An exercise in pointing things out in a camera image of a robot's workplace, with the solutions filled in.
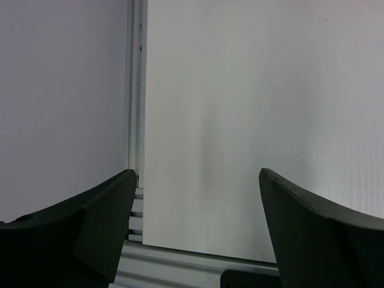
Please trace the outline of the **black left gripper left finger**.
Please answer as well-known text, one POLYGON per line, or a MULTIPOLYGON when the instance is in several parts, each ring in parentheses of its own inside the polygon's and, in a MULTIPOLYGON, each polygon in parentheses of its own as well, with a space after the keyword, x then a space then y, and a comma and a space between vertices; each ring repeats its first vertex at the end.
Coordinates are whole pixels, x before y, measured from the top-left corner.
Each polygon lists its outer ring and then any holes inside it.
POLYGON ((124 170, 88 191, 1 223, 1 286, 110 286, 136 187, 135 171, 124 170))

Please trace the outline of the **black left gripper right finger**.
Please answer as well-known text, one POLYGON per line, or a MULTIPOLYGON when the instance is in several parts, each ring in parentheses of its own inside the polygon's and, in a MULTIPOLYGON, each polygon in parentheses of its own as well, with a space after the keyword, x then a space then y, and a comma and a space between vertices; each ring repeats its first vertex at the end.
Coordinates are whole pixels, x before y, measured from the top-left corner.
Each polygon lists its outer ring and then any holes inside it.
POLYGON ((259 187, 283 287, 383 287, 383 219, 262 168, 259 187))

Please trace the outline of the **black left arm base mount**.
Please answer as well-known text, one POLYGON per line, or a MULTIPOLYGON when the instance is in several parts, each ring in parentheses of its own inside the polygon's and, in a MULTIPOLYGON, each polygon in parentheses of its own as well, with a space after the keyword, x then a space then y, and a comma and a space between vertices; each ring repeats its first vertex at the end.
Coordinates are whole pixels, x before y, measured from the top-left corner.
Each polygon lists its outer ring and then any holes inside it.
POLYGON ((221 288, 282 288, 280 277, 250 272, 225 270, 220 276, 221 288))

